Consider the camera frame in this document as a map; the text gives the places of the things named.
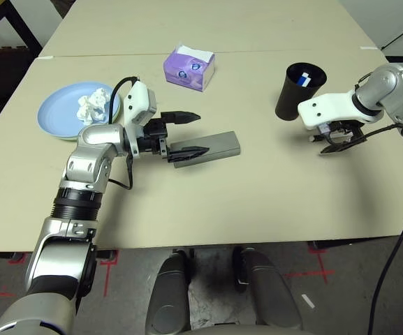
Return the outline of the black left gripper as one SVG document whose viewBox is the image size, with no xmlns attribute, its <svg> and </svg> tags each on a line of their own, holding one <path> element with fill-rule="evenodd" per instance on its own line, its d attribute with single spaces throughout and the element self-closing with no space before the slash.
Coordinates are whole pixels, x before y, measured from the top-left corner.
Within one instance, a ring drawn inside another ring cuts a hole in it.
<svg viewBox="0 0 403 335">
<path fill-rule="evenodd" d="M 166 157 L 168 163 L 190 161 L 209 151 L 208 147 L 183 147 L 176 151 L 168 151 L 166 124 L 188 124 L 200 119 L 200 115 L 193 112 L 172 111 L 162 112 L 161 118 L 151 119 L 142 129 L 143 134 L 138 137 L 140 153 L 158 154 Z"/>
</svg>

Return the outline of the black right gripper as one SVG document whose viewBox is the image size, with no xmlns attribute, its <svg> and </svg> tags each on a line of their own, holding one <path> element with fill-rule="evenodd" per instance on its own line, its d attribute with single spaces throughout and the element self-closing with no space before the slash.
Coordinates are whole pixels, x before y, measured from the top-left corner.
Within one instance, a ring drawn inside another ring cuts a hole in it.
<svg viewBox="0 0 403 335">
<path fill-rule="evenodd" d="M 313 140 L 326 140 L 328 146 L 324 148 L 320 154 L 333 154 L 342 152 L 356 145 L 362 144 L 366 141 L 363 140 L 351 140 L 349 142 L 334 142 L 334 139 L 344 138 L 350 140 L 354 135 L 360 134 L 362 123 L 353 120 L 331 121 L 320 124 L 316 129 L 317 134 L 312 135 Z"/>
</svg>

